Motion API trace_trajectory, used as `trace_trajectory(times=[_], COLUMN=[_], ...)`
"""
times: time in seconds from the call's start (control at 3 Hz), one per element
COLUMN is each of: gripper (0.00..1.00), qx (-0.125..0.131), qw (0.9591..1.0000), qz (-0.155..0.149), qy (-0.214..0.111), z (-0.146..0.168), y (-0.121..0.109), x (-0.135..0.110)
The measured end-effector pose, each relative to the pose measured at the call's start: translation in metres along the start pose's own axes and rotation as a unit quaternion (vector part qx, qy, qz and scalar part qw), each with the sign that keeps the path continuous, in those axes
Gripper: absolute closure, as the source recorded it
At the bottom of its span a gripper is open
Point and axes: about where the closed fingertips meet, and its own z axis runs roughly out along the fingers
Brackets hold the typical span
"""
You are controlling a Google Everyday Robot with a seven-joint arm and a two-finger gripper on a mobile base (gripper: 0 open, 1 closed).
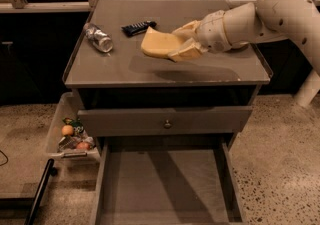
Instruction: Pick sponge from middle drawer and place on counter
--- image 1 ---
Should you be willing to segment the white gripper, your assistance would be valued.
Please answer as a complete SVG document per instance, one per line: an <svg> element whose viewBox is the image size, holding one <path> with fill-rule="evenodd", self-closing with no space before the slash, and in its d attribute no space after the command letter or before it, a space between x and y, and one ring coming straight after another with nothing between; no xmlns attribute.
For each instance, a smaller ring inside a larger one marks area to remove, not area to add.
<svg viewBox="0 0 320 225"><path fill-rule="evenodd" d="M205 52L220 53L231 49L223 23L225 12L219 10L208 14L201 21L191 21L172 34L187 41L171 51L168 58L174 62L196 59Z"/></svg>

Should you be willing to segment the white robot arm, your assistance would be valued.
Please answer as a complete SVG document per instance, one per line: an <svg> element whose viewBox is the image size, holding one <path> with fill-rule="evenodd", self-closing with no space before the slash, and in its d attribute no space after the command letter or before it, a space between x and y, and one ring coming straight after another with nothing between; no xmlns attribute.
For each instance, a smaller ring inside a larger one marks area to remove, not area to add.
<svg viewBox="0 0 320 225"><path fill-rule="evenodd" d="M304 54L312 71L295 95L308 106L320 90L320 13L312 0L256 0L254 3L219 10L173 32L186 41L168 54L173 61L219 53L247 43L291 40Z"/></svg>

